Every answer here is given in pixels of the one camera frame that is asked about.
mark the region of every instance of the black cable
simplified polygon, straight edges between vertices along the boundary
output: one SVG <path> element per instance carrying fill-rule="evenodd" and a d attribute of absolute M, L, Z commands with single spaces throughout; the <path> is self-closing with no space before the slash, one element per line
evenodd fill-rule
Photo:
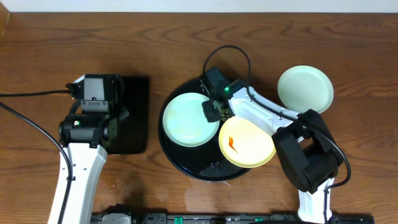
<path fill-rule="evenodd" d="M 68 159 L 67 153 L 62 149 L 61 145 L 55 140 L 46 130 L 41 128 L 39 125 L 35 124 L 33 121 L 31 121 L 29 118 L 26 118 L 24 115 L 16 112 L 12 108 L 8 107 L 4 103 L 0 102 L 0 107 L 4 108 L 6 111 L 12 113 L 13 115 L 17 116 L 18 118 L 24 120 L 26 123 L 32 125 L 36 129 L 38 129 L 41 133 L 43 133 L 45 136 L 47 136 L 54 144 L 55 146 L 59 149 L 61 152 L 65 162 L 67 163 L 67 169 L 68 169 L 68 179 L 67 179 L 67 189 L 65 190 L 65 196 L 63 197 L 63 202 L 60 210 L 60 216 L 58 218 L 58 224 L 62 224 L 63 220 L 63 215 L 65 213 L 65 208 L 67 206 L 67 201 L 68 201 L 68 196 L 69 196 L 69 191 L 70 191 L 70 186 L 72 184 L 72 165 L 70 164 L 70 161 Z"/>
<path fill-rule="evenodd" d="M 256 98 L 250 93 L 250 90 L 249 90 L 250 82 L 251 82 L 251 61 L 250 61 L 250 58 L 249 58 L 248 54 L 247 54 L 242 48 L 240 48 L 240 47 L 238 47 L 238 46 L 235 46 L 235 45 L 224 45 L 224 46 L 218 47 L 218 48 L 217 48 L 216 50 L 214 50 L 211 54 L 209 54 L 209 56 L 206 58 L 205 64 L 203 65 L 202 74 L 205 73 L 206 65 L 207 65 L 207 62 L 209 61 L 209 59 L 210 59 L 217 51 L 219 51 L 219 50 L 221 50 L 221 49 L 224 49 L 224 48 L 233 48 L 233 49 L 237 49 L 237 50 L 239 50 L 240 52 L 242 52 L 242 53 L 244 54 L 244 56 L 246 57 L 246 59 L 247 59 L 247 61 L 248 61 L 248 69 L 249 69 L 249 71 L 248 71 L 248 82 L 247 82 L 246 90 L 247 90 L 247 92 L 248 92 L 248 96 L 250 97 L 250 99 L 251 99 L 252 101 L 254 101 L 254 102 L 257 103 L 258 105 L 262 106 L 263 108 L 265 108 L 265 109 L 267 109 L 267 110 L 269 110 L 269 111 L 271 111 L 271 112 L 273 112 L 273 113 L 279 115 L 281 118 L 285 118 L 285 119 L 287 119 L 287 120 L 290 120 L 290 121 L 293 121 L 293 122 L 297 122 L 299 125 L 302 125 L 303 127 L 307 128 L 308 130 L 311 130 L 311 131 L 313 131 L 314 133 L 318 134 L 319 136 L 323 137 L 324 139 L 326 139 L 326 140 L 333 146 L 333 151 L 334 151 L 335 153 L 340 154 L 341 157 L 343 158 L 344 163 L 346 164 L 346 168 L 347 168 L 347 176 L 346 176 L 346 178 L 345 178 L 343 181 L 341 181 L 341 182 L 339 182 L 339 183 L 337 183 L 337 184 L 332 184 L 332 185 L 326 186 L 325 189 L 323 190 L 323 191 L 325 192 L 325 200 L 324 200 L 325 203 L 324 203 L 324 205 L 323 205 L 323 217 L 324 217 L 324 219 L 325 219 L 325 223 L 327 223 L 327 222 L 328 222 L 328 219 L 327 219 L 327 215 L 326 215 L 326 207 L 327 207 L 327 204 L 328 204 L 328 203 L 327 203 L 327 200 L 328 200 L 329 189 L 332 189 L 332 188 L 335 188 L 335 187 L 339 187 L 339 186 L 345 185 L 345 184 L 350 180 L 350 178 L 351 178 L 351 166 L 350 166 L 350 164 L 349 164 L 349 162 L 348 162 L 348 159 L 347 159 L 346 155 L 343 153 L 343 151 L 342 151 L 330 138 L 328 138 L 328 137 L 326 136 L 326 134 L 323 133 L 323 131 L 321 131 L 321 130 L 319 130 L 318 128 L 316 128 L 316 127 L 314 127 L 314 126 L 311 126 L 311 125 L 309 125 L 309 124 L 307 124 L 307 123 L 305 123 L 305 122 L 303 122 L 303 121 L 299 121 L 299 120 L 297 120 L 297 119 L 295 119 L 295 118 L 291 118 L 290 116 L 286 116 L 286 115 L 283 114 L 283 112 L 276 111 L 276 110 L 274 110 L 274 109 L 272 109 L 272 108 L 270 108 L 270 107 L 268 107 L 268 106 L 262 104 L 260 101 L 256 100 Z"/>
<path fill-rule="evenodd" d="M 8 97 L 8 96 L 41 96 L 52 93 L 70 93 L 69 90 L 53 90 L 53 91 L 44 91 L 38 93 L 0 93 L 0 97 Z"/>

